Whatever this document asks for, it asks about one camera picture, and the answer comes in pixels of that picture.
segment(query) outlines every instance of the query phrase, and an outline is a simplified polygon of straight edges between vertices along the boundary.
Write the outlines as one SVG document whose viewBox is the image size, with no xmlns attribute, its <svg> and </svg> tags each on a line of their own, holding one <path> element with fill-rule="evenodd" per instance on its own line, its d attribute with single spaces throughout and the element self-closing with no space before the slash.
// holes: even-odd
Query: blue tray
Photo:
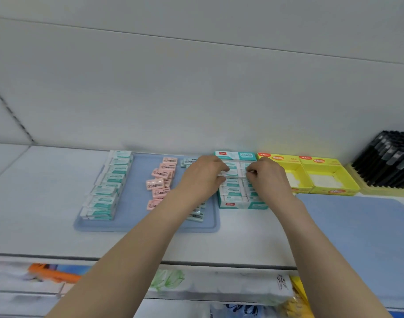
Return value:
<svg viewBox="0 0 404 318">
<path fill-rule="evenodd" d="M 384 305 L 404 301 L 404 205 L 388 198 L 297 194 Z"/>
<path fill-rule="evenodd" d="M 134 161 L 127 177 L 124 190 L 117 205 L 117 212 L 112 221 L 90 221 L 83 220 L 79 214 L 74 222 L 74 228 L 78 231 L 108 231 L 128 232 L 147 214 L 146 206 L 152 199 L 152 192 L 146 190 L 146 180 L 153 178 L 152 171 L 159 166 L 164 156 L 178 157 L 179 163 L 184 156 L 158 155 L 158 154 L 134 154 Z M 177 166 L 174 188 L 180 182 L 186 169 Z M 218 198 L 214 194 L 206 202 L 204 221 L 184 221 L 178 232 L 184 233 L 213 233 L 220 229 L 220 213 Z"/>
</svg>

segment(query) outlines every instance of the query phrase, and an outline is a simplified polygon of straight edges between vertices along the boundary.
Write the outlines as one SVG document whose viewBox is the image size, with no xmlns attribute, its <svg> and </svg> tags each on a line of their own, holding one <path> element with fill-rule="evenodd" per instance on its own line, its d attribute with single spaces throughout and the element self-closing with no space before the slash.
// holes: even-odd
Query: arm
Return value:
<svg viewBox="0 0 404 318">
<path fill-rule="evenodd" d="M 316 318 L 391 317 L 293 196 L 278 163 L 263 157 L 247 177 L 283 226 Z"/>
<path fill-rule="evenodd" d="M 216 156 L 200 157 L 177 188 L 110 249 L 47 317 L 133 317 L 174 233 L 218 190 L 225 178 L 217 175 L 228 169 Z"/>
</svg>

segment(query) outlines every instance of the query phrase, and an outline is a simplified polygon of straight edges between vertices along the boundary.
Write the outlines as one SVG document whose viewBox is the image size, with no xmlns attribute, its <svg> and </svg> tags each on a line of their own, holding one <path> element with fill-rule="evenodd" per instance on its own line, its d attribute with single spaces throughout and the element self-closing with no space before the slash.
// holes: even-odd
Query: red logo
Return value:
<svg viewBox="0 0 404 318">
<path fill-rule="evenodd" d="M 344 193 L 346 192 L 344 189 L 332 189 L 331 191 L 329 191 L 329 193 L 332 194 L 340 194 L 340 193 Z"/>
</svg>

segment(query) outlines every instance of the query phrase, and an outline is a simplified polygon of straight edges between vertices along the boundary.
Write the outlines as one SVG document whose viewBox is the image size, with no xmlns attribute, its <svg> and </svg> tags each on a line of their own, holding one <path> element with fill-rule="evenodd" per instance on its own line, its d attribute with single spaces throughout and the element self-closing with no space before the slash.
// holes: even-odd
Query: hand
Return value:
<svg viewBox="0 0 404 318">
<path fill-rule="evenodd" d="M 214 194 L 226 180 L 218 174 L 229 170 L 217 156 L 201 156 L 184 172 L 176 190 L 189 197 L 196 207 Z"/>
<path fill-rule="evenodd" d="M 271 209 L 279 208 L 283 203 L 295 199 L 286 172 L 277 162 L 262 157 L 250 164 L 246 170 L 248 180 Z"/>
</svg>

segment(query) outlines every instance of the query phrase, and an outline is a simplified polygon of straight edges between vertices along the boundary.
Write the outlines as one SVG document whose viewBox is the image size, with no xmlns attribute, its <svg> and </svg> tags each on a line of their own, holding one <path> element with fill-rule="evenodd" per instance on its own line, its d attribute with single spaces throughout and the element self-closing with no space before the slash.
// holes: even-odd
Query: open cardboard box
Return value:
<svg viewBox="0 0 404 318">
<path fill-rule="evenodd" d="M 337 159 L 299 156 L 314 187 L 312 194 L 355 195 L 360 187 Z"/>
<path fill-rule="evenodd" d="M 256 154 L 256 157 L 257 159 L 268 157 L 279 163 L 286 171 L 293 193 L 309 193 L 314 187 L 311 178 L 301 164 L 299 156 L 258 153 Z"/>
</svg>

